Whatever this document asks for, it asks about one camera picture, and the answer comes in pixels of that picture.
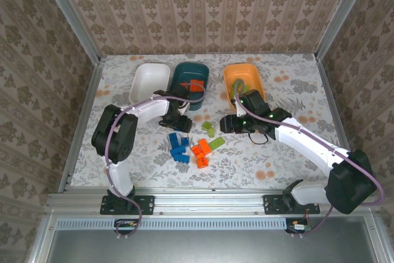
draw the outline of orange toy brick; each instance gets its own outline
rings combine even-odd
[[[201,159],[203,158],[205,155],[203,153],[203,151],[201,150],[201,148],[199,147],[199,145],[196,145],[194,147],[191,148],[191,151],[193,152],[193,154],[197,157],[197,159]]]
[[[197,160],[197,167],[199,169],[206,168],[207,166],[208,166],[208,160],[206,158],[203,157]]]
[[[208,145],[206,139],[200,140],[200,141],[198,141],[198,143],[199,143],[199,146],[201,147],[201,149],[202,149],[202,151],[203,151],[203,153],[205,155],[210,154],[210,152],[212,152],[212,150],[211,150],[210,146]]]
[[[192,79],[192,80],[190,80],[190,82],[191,82],[191,83],[198,83],[198,84],[200,84],[201,86],[204,86],[204,81],[202,81],[202,80],[195,80],[195,79]],[[202,88],[201,86],[197,86],[197,85],[195,85],[195,84],[192,84],[192,85],[190,86],[190,91],[191,91],[191,92],[203,92],[204,90],[203,90],[203,88]]]

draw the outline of patterned wallpaper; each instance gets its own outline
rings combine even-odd
[[[350,145],[385,187],[394,242],[394,0],[357,0],[323,63]]]
[[[0,262],[22,262],[34,242],[91,71],[54,0],[0,0]]]
[[[314,52],[340,0],[71,0],[102,55]]]

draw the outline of white bowl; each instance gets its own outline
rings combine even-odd
[[[131,104],[148,99],[155,91],[166,91],[170,78],[170,68],[165,64],[145,63],[138,67],[131,86]]]

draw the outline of blue block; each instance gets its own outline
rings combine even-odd
[[[176,155],[174,155],[174,160],[178,161],[179,163],[189,163],[190,156],[183,155],[183,154],[176,154]]]
[[[170,137],[171,148],[174,149],[179,147],[177,133],[173,132],[172,134],[169,134],[169,137]]]
[[[186,152],[185,146],[179,146],[177,148],[174,148],[174,149],[170,150],[170,153],[171,153],[172,157],[174,157],[174,155],[183,154],[185,152]]]
[[[189,146],[189,138],[181,138],[180,144],[182,146]]]

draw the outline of floral tablecloth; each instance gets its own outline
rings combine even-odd
[[[139,124],[134,149],[127,163],[130,178],[139,187],[159,188],[285,188],[293,180],[324,178],[323,172],[292,148],[271,140],[254,145],[247,134],[223,134],[220,119],[232,114],[228,104],[223,69],[232,63],[252,63],[258,69],[272,107],[291,112],[302,124],[326,140],[338,145],[326,94],[312,54],[216,54],[216,55],[117,55],[109,56],[104,65],[96,98],[74,169],[72,186],[107,186],[104,163],[90,139],[103,109],[109,105],[129,104],[129,92],[137,67],[143,63],[165,63],[174,72],[181,62],[198,62],[210,69],[207,96],[198,111],[186,113],[193,120],[190,142],[210,138],[201,129],[205,121],[213,123],[215,138],[226,144],[209,156],[209,167],[198,169],[196,159],[189,164],[176,163],[170,156],[168,134],[159,126],[160,118]],[[263,135],[252,134],[255,142]]]

